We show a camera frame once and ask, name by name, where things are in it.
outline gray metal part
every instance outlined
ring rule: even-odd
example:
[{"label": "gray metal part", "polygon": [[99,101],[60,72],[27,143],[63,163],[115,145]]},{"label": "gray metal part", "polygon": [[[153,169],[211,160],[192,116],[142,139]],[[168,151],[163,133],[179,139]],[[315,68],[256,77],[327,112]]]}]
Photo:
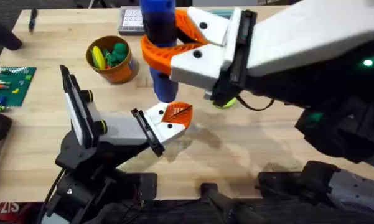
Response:
[{"label": "gray metal part", "polygon": [[44,215],[41,224],[69,224],[69,221],[54,213],[51,217]]},{"label": "gray metal part", "polygon": [[334,173],[329,187],[328,197],[337,207],[374,215],[374,180],[341,170]]}]

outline green led light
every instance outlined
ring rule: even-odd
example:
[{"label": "green led light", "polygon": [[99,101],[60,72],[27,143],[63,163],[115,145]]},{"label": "green led light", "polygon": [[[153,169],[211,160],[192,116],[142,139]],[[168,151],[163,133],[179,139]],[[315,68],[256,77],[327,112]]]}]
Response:
[{"label": "green led light", "polygon": [[312,113],[310,116],[309,116],[309,122],[314,122],[314,123],[318,123],[322,117],[323,117],[323,113],[321,112],[316,112],[316,113]]},{"label": "green led light", "polygon": [[373,65],[373,61],[366,59],[365,61],[363,61],[363,64],[367,67],[371,67]]}]

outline yellow toy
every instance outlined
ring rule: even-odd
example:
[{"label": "yellow toy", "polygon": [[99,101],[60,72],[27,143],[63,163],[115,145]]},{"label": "yellow toy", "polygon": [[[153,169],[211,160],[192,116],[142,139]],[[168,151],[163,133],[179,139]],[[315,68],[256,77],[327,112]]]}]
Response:
[{"label": "yellow toy", "polygon": [[232,107],[236,102],[236,98],[232,98],[232,100],[230,100],[226,105],[224,106],[216,106],[217,108],[219,109],[227,109],[227,108],[230,108]]},{"label": "yellow toy", "polygon": [[91,51],[91,55],[93,56],[93,63],[94,66],[98,69],[105,69],[106,62],[104,59],[104,55],[99,47],[94,46],[93,50]]}]

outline wooden tabletop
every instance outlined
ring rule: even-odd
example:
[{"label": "wooden tabletop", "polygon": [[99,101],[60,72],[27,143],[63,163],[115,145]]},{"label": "wooden tabletop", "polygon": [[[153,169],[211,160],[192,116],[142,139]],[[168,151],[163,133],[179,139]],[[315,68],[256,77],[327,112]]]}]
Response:
[{"label": "wooden tabletop", "polygon": [[[250,7],[263,20],[283,6]],[[54,164],[62,138],[70,130],[59,65],[66,65],[80,86],[91,89],[102,111],[130,114],[158,103],[152,90],[148,65],[141,56],[141,37],[123,37],[140,63],[129,83],[110,85],[85,61],[90,43],[105,35],[118,35],[119,9],[40,10],[35,32],[28,32],[30,10],[22,11],[14,33],[23,41],[20,50],[4,49],[0,66],[37,67],[24,104],[6,113],[14,125],[0,161],[0,202],[43,201],[60,167]],[[257,107],[267,98],[243,93]],[[255,113],[236,104],[227,110],[203,99],[203,91],[180,85],[177,99],[194,106],[193,124],[187,134],[166,147],[157,158],[150,150],[123,164],[128,172],[158,174],[157,198],[195,198],[202,182],[215,182],[231,197],[260,197],[254,190],[262,170],[301,170],[310,160],[330,162],[374,179],[374,168],[352,164],[317,152],[294,125],[299,108],[275,103]]]}]

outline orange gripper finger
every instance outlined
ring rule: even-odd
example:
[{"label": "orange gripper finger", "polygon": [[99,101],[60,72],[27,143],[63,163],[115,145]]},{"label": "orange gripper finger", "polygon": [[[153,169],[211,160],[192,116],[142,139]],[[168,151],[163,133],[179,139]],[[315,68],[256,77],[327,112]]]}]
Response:
[{"label": "orange gripper finger", "polygon": [[175,11],[175,23],[183,33],[195,40],[196,43],[159,48],[152,44],[146,35],[141,39],[144,60],[152,68],[168,75],[171,74],[170,62],[173,56],[208,43],[188,18],[186,11]]},{"label": "orange gripper finger", "polygon": [[165,74],[171,74],[170,61],[173,56],[195,49],[202,44],[184,44],[174,47],[156,47],[145,35],[141,39],[144,60],[149,66]]},{"label": "orange gripper finger", "polygon": [[187,11],[175,11],[175,25],[192,40],[195,40],[196,42],[201,44],[208,44],[205,38],[197,30],[194,23],[189,19]]},{"label": "orange gripper finger", "polygon": [[187,129],[192,121],[192,105],[183,102],[172,102],[167,105],[162,122],[183,124]]}]

